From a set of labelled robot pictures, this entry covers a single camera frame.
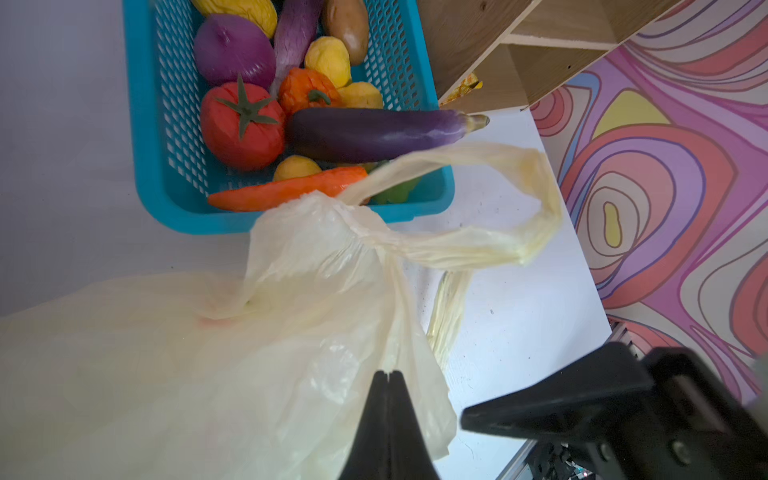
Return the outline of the dark purple toy eggplant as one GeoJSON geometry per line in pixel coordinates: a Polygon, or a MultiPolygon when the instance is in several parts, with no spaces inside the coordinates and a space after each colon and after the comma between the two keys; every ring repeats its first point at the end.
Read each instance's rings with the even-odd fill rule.
{"type": "Polygon", "coordinates": [[[489,123],[456,110],[311,108],[291,116],[285,138],[293,153],[315,161],[377,163],[454,144],[489,123]]]}

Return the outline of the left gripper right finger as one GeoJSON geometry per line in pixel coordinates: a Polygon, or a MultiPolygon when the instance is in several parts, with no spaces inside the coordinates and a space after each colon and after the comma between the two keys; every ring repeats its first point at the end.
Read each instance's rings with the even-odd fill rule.
{"type": "Polygon", "coordinates": [[[437,480],[434,466],[400,371],[389,374],[388,383],[389,478],[437,480]]]}

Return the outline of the yellowish plastic grocery bag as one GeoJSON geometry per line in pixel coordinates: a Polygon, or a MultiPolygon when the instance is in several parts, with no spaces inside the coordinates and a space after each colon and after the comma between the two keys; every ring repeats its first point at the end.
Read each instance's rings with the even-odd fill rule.
{"type": "Polygon", "coordinates": [[[562,204],[546,155],[413,152],[264,213],[240,279],[106,281],[1,321],[5,479],[332,479],[378,371],[401,372],[432,459],[457,430],[442,367],[476,270],[529,263],[562,204]],[[540,202],[497,231],[392,231],[366,200],[487,165],[540,202]]]}

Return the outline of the orange toy carrot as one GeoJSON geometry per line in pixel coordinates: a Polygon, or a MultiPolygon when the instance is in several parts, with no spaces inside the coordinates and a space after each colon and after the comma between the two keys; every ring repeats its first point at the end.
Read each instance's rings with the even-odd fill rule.
{"type": "Polygon", "coordinates": [[[367,176],[361,166],[339,167],[306,177],[218,192],[208,196],[208,204],[230,212],[265,212],[313,192],[334,198],[367,176]]]}

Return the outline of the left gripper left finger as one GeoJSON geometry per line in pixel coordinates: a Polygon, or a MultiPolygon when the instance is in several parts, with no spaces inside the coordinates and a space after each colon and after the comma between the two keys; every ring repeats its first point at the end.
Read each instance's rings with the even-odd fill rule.
{"type": "Polygon", "coordinates": [[[373,376],[340,480],[390,478],[389,403],[389,375],[378,371],[373,376]]]}

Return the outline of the teal plastic basket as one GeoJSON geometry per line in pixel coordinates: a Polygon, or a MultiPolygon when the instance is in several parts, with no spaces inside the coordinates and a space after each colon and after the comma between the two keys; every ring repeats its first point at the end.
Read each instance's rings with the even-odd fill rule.
{"type": "MultiPolygon", "coordinates": [[[[373,84],[387,110],[435,110],[438,98],[414,1],[369,1],[369,50],[352,70],[373,84]]],[[[126,65],[138,196],[161,224],[192,235],[247,233],[256,213],[213,208],[209,195],[268,181],[270,170],[240,174],[205,146],[200,106],[209,86],[193,54],[203,22],[189,1],[123,4],[126,65]]]]}

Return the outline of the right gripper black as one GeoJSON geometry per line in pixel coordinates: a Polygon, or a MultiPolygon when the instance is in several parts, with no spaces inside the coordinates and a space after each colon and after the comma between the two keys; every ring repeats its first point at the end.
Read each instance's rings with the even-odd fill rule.
{"type": "Polygon", "coordinates": [[[606,343],[544,380],[464,409],[470,432],[567,444],[602,479],[764,479],[767,436],[682,348],[606,343]]]}

